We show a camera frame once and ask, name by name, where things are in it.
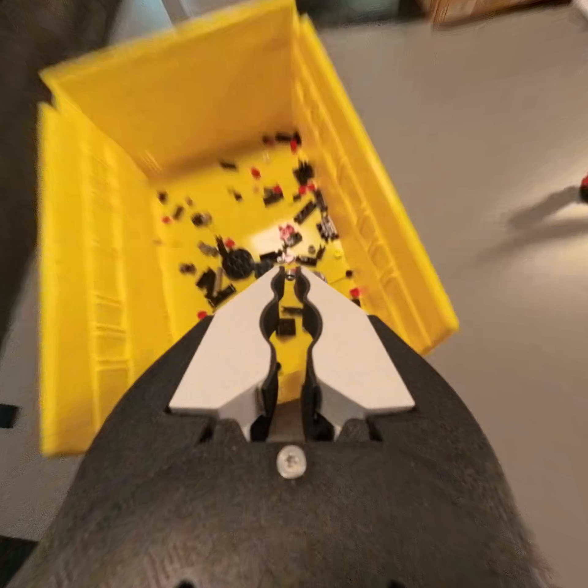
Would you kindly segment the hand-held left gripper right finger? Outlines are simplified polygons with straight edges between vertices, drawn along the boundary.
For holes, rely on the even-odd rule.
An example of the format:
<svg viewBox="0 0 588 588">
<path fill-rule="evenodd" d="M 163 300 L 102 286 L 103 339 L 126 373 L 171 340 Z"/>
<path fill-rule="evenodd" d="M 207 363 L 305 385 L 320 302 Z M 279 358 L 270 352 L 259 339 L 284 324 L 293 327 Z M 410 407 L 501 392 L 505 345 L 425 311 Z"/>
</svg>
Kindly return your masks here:
<svg viewBox="0 0 588 588">
<path fill-rule="evenodd" d="M 304 435 L 339 435 L 349 420 L 403 413 L 416 402 L 370 316 L 310 270 L 296 271 L 310 334 L 300 404 Z"/>
</svg>

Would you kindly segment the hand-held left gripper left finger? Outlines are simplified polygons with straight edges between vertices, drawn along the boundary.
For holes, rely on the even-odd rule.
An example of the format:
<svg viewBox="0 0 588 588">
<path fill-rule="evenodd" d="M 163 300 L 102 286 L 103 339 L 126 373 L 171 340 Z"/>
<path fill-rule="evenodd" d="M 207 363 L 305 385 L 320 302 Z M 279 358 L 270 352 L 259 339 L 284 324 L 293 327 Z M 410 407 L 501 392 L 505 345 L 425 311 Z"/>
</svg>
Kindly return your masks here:
<svg viewBox="0 0 588 588">
<path fill-rule="evenodd" d="M 217 311 L 169 402 L 171 413 L 236 421 L 266 440 L 277 405 L 283 268 L 274 267 Z"/>
</svg>

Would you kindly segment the yellow plastic bin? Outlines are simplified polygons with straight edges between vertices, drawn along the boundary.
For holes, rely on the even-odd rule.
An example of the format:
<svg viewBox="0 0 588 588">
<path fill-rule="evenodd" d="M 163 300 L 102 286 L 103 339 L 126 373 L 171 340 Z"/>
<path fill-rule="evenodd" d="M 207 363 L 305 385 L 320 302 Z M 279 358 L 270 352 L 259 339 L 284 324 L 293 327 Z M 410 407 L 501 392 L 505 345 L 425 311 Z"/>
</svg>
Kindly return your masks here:
<svg viewBox="0 0 588 588">
<path fill-rule="evenodd" d="M 425 355 L 458 317 L 315 28 L 242 4 L 41 73 L 40 450 L 82 454 L 254 266 L 315 271 Z"/>
</svg>

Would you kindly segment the pile of lego pieces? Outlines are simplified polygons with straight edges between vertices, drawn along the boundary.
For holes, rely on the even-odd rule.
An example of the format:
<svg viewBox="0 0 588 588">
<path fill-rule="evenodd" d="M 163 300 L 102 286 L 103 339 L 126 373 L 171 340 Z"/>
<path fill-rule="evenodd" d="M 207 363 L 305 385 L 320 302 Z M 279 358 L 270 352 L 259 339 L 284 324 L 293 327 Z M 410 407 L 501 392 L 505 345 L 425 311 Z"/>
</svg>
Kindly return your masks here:
<svg viewBox="0 0 588 588">
<path fill-rule="evenodd" d="M 153 214 L 175 339 L 278 266 L 308 268 L 360 303 L 357 270 L 299 131 L 262 135 L 166 183 Z"/>
</svg>

